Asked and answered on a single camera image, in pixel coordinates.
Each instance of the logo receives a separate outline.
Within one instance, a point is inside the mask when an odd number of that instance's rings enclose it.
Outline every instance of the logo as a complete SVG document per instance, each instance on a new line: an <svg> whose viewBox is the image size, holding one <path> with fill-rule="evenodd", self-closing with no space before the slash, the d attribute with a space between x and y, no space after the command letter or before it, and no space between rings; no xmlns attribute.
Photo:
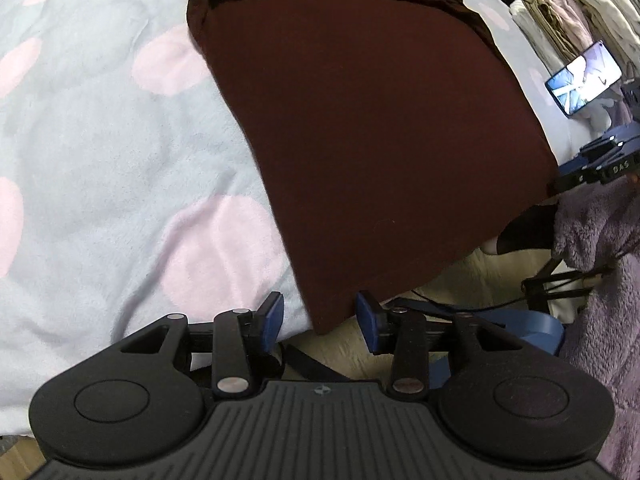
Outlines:
<svg viewBox="0 0 640 480"><path fill-rule="evenodd" d="M317 388L314 388L314 393L316 395L319 396L325 396L331 393L331 388L329 388L328 386L325 386L324 384L322 386L318 386Z"/></svg>
<svg viewBox="0 0 640 480"><path fill-rule="evenodd" d="M621 164L616 164L613 167L613 173L620 173L620 171L625 171L629 169L629 161L625 160L624 162L622 162Z"/></svg>

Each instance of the metal rivet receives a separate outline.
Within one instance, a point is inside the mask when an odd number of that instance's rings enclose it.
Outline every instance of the metal rivet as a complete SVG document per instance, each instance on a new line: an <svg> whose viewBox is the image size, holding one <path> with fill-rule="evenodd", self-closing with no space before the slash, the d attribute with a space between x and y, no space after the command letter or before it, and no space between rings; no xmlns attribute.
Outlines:
<svg viewBox="0 0 640 480"><path fill-rule="evenodd" d="M399 394L419 394L424 390L424 384L415 377L403 377L394 381L394 390Z"/></svg>
<svg viewBox="0 0 640 480"><path fill-rule="evenodd" d="M249 387L249 381L242 377L225 377L218 381L218 389L226 394L241 394Z"/></svg>

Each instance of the blue plastic part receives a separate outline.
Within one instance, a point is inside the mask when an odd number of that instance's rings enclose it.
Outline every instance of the blue plastic part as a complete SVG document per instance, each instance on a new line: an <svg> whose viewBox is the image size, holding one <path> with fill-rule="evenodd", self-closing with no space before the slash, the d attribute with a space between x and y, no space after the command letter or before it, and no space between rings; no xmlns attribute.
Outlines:
<svg viewBox="0 0 640 480"><path fill-rule="evenodd" d="M366 298L360 293L356 295L356 319L369 352L377 352L380 341L376 316Z"/></svg>
<svg viewBox="0 0 640 480"><path fill-rule="evenodd" d="M264 326L260 335L260 344L263 352L271 352L278 341L278 335L284 320L284 296L280 294L267 315L264 317Z"/></svg>
<svg viewBox="0 0 640 480"><path fill-rule="evenodd" d="M492 323L504 325L504 329L524 341L556 355L564 338L564 326L555 317L532 310L491 310L476 314ZM451 377L446 357L429 363L429 388L444 386Z"/></svg>
<svg viewBox="0 0 640 480"><path fill-rule="evenodd" d="M562 166L560 166L558 171L561 176L566 176L573 173L574 171L581 170L588 164L589 164L589 161L585 156L578 155L575 158L572 158L568 162L564 163Z"/></svg>

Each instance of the black strap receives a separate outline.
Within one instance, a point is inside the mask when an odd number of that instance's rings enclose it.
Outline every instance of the black strap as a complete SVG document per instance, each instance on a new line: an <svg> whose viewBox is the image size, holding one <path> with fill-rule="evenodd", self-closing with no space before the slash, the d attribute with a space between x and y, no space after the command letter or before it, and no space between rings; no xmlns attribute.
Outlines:
<svg viewBox="0 0 640 480"><path fill-rule="evenodd" d="M351 381L350 378L331 370L331 368L316 361L295 346L287 345L282 357L285 364L289 365L307 381L318 383L344 383Z"/></svg>

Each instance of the round button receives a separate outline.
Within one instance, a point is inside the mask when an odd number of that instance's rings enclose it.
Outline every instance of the round button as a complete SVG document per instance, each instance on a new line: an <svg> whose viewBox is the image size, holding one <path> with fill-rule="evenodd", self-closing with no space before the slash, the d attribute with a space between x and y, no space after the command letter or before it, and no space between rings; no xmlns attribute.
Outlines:
<svg viewBox="0 0 640 480"><path fill-rule="evenodd" d="M249 387L249 381L242 377L225 377L218 381L218 389L226 394L241 394Z"/></svg>
<svg viewBox="0 0 640 480"><path fill-rule="evenodd" d="M395 380L393 387L399 394L407 395L419 394L424 390L424 384L422 384L422 381L413 377L403 377Z"/></svg>
<svg viewBox="0 0 640 480"><path fill-rule="evenodd" d="M149 393L131 381L101 381L82 389L75 404L80 415L94 422L121 422L148 406Z"/></svg>
<svg viewBox="0 0 640 480"><path fill-rule="evenodd" d="M549 418L564 411L569 395L562 386L540 377L514 377L495 387L495 402L512 415Z"/></svg>

